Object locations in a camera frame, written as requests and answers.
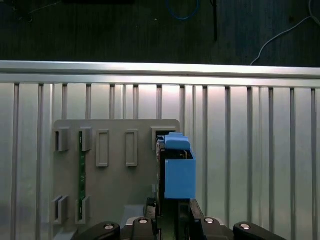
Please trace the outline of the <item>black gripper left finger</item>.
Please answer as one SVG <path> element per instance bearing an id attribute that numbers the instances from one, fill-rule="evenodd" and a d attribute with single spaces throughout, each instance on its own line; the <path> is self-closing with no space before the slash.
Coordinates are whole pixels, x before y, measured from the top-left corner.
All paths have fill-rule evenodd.
<path id="1" fill-rule="evenodd" d="M 156 240 L 158 238 L 156 199 L 147 198 L 144 216 L 128 219 L 126 225 L 104 221 L 75 237 L 76 240 Z"/>

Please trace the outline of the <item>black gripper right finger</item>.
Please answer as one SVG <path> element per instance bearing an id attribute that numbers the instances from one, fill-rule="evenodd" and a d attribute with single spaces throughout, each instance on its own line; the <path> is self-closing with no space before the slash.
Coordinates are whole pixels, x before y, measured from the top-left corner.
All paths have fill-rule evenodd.
<path id="1" fill-rule="evenodd" d="M 282 240 L 283 238 L 251 222 L 239 222 L 233 229 L 217 218 L 205 217 L 197 200 L 190 201 L 191 240 Z"/>

